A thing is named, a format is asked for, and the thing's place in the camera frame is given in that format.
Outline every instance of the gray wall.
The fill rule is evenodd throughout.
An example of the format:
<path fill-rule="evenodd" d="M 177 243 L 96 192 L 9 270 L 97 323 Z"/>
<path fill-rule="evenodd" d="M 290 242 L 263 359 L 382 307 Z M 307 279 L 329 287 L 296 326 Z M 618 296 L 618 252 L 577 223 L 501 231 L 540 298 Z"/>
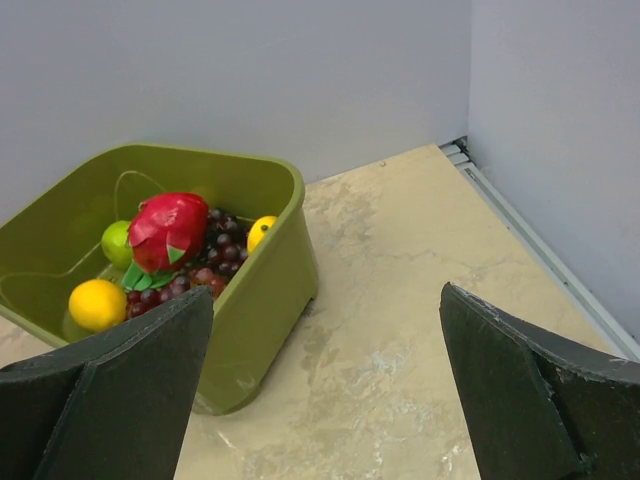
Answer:
<path fill-rule="evenodd" d="M 0 222 L 132 141 L 315 180 L 466 132 L 470 0 L 0 2 Z"/>
<path fill-rule="evenodd" d="M 640 2 L 473 0 L 472 9 L 473 155 L 640 335 Z"/>

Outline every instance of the red dragon fruit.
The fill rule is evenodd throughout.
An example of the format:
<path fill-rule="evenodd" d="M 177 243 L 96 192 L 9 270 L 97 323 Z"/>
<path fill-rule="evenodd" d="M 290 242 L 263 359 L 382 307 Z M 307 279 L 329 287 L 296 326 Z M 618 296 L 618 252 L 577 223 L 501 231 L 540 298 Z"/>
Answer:
<path fill-rule="evenodd" d="M 148 274 L 178 270 L 201 250 L 208 212 L 194 193 L 162 193 L 142 202 L 129 226 L 133 261 Z"/>

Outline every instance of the floor trim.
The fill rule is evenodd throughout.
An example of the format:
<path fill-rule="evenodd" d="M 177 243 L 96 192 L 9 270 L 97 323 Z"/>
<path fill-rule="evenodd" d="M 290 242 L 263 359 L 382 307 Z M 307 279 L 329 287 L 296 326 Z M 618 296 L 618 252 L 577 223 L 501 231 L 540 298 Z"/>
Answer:
<path fill-rule="evenodd" d="M 507 229 L 516 236 L 527 251 L 547 271 L 558 287 L 565 292 L 574 305 L 584 314 L 589 323 L 610 345 L 612 353 L 628 360 L 639 361 L 640 346 L 638 343 L 491 185 L 471 161 L 467 153 L 453 143 L 440 148 L 500 217 Z"/>

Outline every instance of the green plastic bin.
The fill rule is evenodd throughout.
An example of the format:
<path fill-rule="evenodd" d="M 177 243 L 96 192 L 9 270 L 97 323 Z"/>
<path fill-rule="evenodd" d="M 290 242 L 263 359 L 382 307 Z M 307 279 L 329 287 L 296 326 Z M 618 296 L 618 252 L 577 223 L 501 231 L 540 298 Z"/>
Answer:
<path fill-rule="evenodd" d="M 278 216 L 214 305 L 198 398 L 211 413 L 228 413 L 255 398 L 318 288 L 304 182 L 287 162 L 156 145 L 90 159 L 0 228 L 0 315 L 54 347 L 85 336 L 67 301 L 76 285 L 104 274 L 104 229 L 164 191 L 194 192 L 248 219 Z"/>

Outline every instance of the floor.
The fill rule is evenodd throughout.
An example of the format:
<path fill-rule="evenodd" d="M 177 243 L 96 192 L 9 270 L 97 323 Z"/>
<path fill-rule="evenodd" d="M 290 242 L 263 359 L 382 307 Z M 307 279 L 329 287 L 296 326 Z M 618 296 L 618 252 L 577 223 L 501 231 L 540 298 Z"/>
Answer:
<path fill-rule="evenodd" d="M 259 397 L 192 414 L 176 479 L 451 479 L 478 471 L 438 315 L 451 281 L 606 350 L 435 146 L 308 186 L 318 299 Z M 0 321 L 0 364 L 45 351 Z"/>

